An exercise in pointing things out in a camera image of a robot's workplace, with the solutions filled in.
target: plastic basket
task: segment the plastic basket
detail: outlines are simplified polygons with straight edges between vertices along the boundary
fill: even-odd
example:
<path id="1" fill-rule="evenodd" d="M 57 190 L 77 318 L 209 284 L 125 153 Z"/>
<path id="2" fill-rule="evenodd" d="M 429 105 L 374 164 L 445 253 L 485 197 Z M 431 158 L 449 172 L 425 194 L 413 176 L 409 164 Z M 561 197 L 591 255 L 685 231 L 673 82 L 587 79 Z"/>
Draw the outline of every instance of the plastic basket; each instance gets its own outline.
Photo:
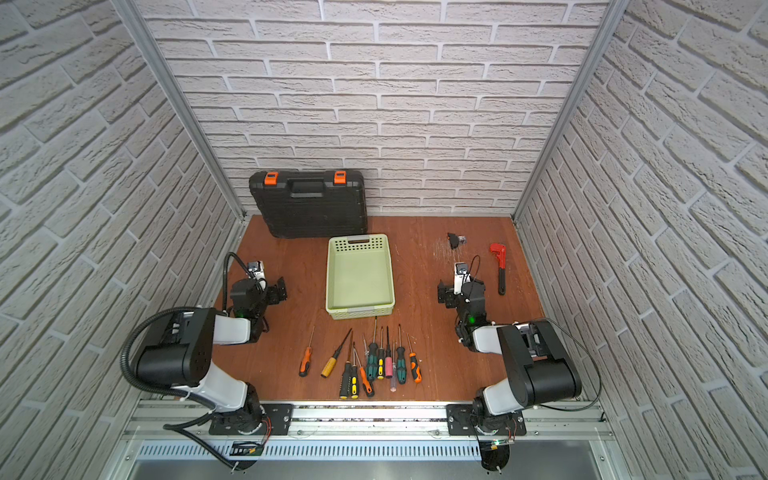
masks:
<path id="1" fill-rule="evenodd" d="M 392 258 L 383 233 L 328 241 L 326 310 L 334 320 L 390 315 L 395 306 Z"/>

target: tool case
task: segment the tool case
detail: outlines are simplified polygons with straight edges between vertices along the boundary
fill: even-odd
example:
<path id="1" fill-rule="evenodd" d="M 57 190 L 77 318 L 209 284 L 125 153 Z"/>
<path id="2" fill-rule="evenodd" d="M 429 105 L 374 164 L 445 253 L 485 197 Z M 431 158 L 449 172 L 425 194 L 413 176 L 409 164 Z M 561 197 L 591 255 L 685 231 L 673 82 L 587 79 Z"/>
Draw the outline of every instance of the tool case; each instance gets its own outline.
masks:
<path id="1" fill-rule="evenodd" d="M 277 238 L 368 233 L 365 187 L 357 170 L 256 172 L 250 192 Z"/>

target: screwdriver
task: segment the screwdriver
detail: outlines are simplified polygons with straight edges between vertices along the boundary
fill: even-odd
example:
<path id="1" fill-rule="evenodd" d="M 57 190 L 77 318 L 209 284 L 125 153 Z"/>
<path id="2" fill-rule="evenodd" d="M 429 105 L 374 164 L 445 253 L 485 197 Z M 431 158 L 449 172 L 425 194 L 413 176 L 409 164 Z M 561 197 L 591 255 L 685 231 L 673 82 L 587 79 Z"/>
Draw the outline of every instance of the screwdriver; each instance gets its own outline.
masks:
<path id="1" fill-rule="evenodd" d="M 357 349 L 355 349 L 355 357 L 360 361 L 360 357 L 357 356 Z M 366 391 L 368 398 L 371 398 L 373 396 L 373 387 L 371 387 L 371 384 L 366 377 L 366 371 L 362 367 L 362 362 L 360 362 L 360 376 L 357 378 L 362 383 L 362 389 Z"/>
<path id="2" fill-rule="evenodd" d="M 386 327 L 386 359 L 384 362 L 385 377 L 392 378 L 392 349 L 389 348 L 389 327 Z"/>
<path id="3" fill-rule="evenodd" d="M 355 355 L 352 357 L 352 372 L 349 377 L 349 396 L 353 399 L 357 399 L 357 389 L 359 385 L 357 384 L 357 350 L 355 350 L 354 342 L 352 342 L 352 351 Z"/>
<path id="4" fill-rule="evenodd" d="M 384 327 L 382 327 L 382 345 L 379 347 L 379 351 L 376 354 L 376 378 L 384 380 Z"/>
<path id="5" fill-rule="evenodd" d="M 368 345 L 368 381 L 373 382 L 376 379 L 376 365 L 379 360 L 376 358 L 376 354 L 379 352 L 379 346 L 376 345 L 376 322 L 379 321 L 379 317 L 373 320 L 373 342 Z"/>
<path id="6" fill-rule="evenodd" d="M 346 353 L 346 363 L 344 364 L 344 373 L 341 375 L 341 388 L 339 389 L 339 398 L 346 400 L 349 397 L 349 391 L 352 386 L 352 340 L 349 341 L 349 350 Z"/>
<path id="7" fill-rule="evenodd" d="M 406 348 L 402 346 L 402 329 L 400 328 L 400 324 L 397 324 L 397 332 L 400 336 L 400 340 L 398 340 L 397 344 L 399 345 L 396 349 L 397 352 L 397 381 L 400 382 L 400 385 L 406 384 Z"/>
<path id="8" fill-rule="evenodd" d="M 390 392 L 397 392 L 397 382 L 395 381 L 395 377 L 389 378 L 389 391 Z"/>
<path id="9" fill-rule="evenodd" d="M 304 358 L 301 359 L 301 366 L 299 367 L 299 376 L 306 376 L 306 374 L 310 372 L 310 357 L 312 355 L 312 337 L 314 336 L 315 336 L 315 327 L 312 327 L 312 335 L 310 335 L 310 344 L 306 347 L 306 350 L 304 350 Z"/>
<path id="10" fill-rule="evenodd" d="M 422 382 L 422 369 L 419 366 L 419 361 L 416 359 L 416 354 L 413 352 L 413 345 L 411 345 L 411 336 L 406 333 L 408 337 L 408 346 L 411 347 L 411 374 L 413 374 L 413 381 L 415 383 Z"/>
<path id="11" fill-rule="evenodd" d="M 323 367 L 323 371 L 320 373 L 320 376 L 322 376 L 324 379 L 328 378 L 328 376 L 333 371 L 333 367 L 336 366 L 336 359 L 339 358 L 339 354 L 341 353 L 341 349 L 344 346 L 344 342 L 346 342 L 346 337 L 349 336 L 350 333 L 352 333 L 352 329 L 349 329 L 349 332 L 346 333 L 344 340 L 341 341 L 341 345 L 339 345 L 339 348 L 336 349 L 336 351 L 333 353 L 333 356 L 331 356 L 331 358 L 328 359 L 328 362 Z"/>

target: brown wooden surface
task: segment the brown wooden surface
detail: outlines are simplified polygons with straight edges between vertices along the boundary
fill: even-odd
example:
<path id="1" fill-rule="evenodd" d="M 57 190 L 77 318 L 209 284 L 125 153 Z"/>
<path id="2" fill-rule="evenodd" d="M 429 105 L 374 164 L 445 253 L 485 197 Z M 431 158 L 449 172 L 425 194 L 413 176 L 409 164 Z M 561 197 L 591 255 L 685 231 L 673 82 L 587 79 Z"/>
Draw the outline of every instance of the brown wooden surface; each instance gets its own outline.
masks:
<path id="1" fill-rule="evenodd" d="M 456 311 L 437 303 L 436 292 L 440 280 L 452 284 L 454 262 L 469 263 L 478 254 L 482 259 L 478 278 L 485 282 L 489 319 L 512 323 L 543 316 L 511 221 L 484 217 L 370 217 L 369 232 L 385 233 L 389 238 L 395 280 L 395 309 L 392 315 L 379 317 L 379 327 L 385 327 L 386 335 L 389 326 L 390 341 L 395 341 L 398 323 L 402 324 L 406 357 L 409 350 L 405 332 L 412 335 L 423 376 L 423 382 L 414 384 L 409 368 L 408 381 L 398 384 L 397 392 L 389 391 L 389 379 L 377 380 L 373 383 L 374 399 L 470 400 L 477 389 L 504 379 L 501 356 L 472 353 L 459 345 L 454 331 Z M 465 235 L 467 244 L 451 250 L 447 232 Z M 507 246 L 505 296 L 497 292 L 498 263 L 488 251 L 493 242 Z M 237 254 L 244 262 L 262 260 L 270 284 L 284 276 L 288 300 L 267 309 L 271 330 L 258 343 L 217 346 L 214 362 L 236 379 L 252 383 L 262 400 L 338 399 L 347 345 L 330 378 L 322 378 L 320 371 L 349 328 L 354 329 L 357 352 L 363 357 L 362 334 L 370 343 L 373 318 L 334 320 L 326 312 L 328 239 L 280 240 L 272 237 L 261 217 L 253 217 Z M 233 264 L 230 287 L 244 277 Z M 316 331 L 310 374 L 300 378 L 299 363 L 313 326 Z"/>

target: brick-patterned wallpaper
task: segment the brick-patterned wallpaper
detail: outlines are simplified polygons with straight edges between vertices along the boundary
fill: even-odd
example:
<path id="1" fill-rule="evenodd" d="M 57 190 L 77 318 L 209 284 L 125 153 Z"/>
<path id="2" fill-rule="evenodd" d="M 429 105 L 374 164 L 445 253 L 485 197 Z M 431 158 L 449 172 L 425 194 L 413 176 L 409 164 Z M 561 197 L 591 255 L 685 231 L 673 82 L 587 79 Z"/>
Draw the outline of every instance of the brick-patterned wallpaper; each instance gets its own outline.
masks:
<path id="1" fill-rule="evenodd" d="M 356 168 L 371 214 L 509 215 L 605 2 L 138 0 L 241 201 Z"/>
<path id="2" fill-rule="evenodd" d="M 632 0 L 518 225 L 632 475 L 768 478 L 767 65 L 763 0 Z"/>
<path id="3" fill-rule="evenodd" d="M 0 112 L 0 478 L 97 478 L 234 215 L 110 2 L 0 4 Z"/>

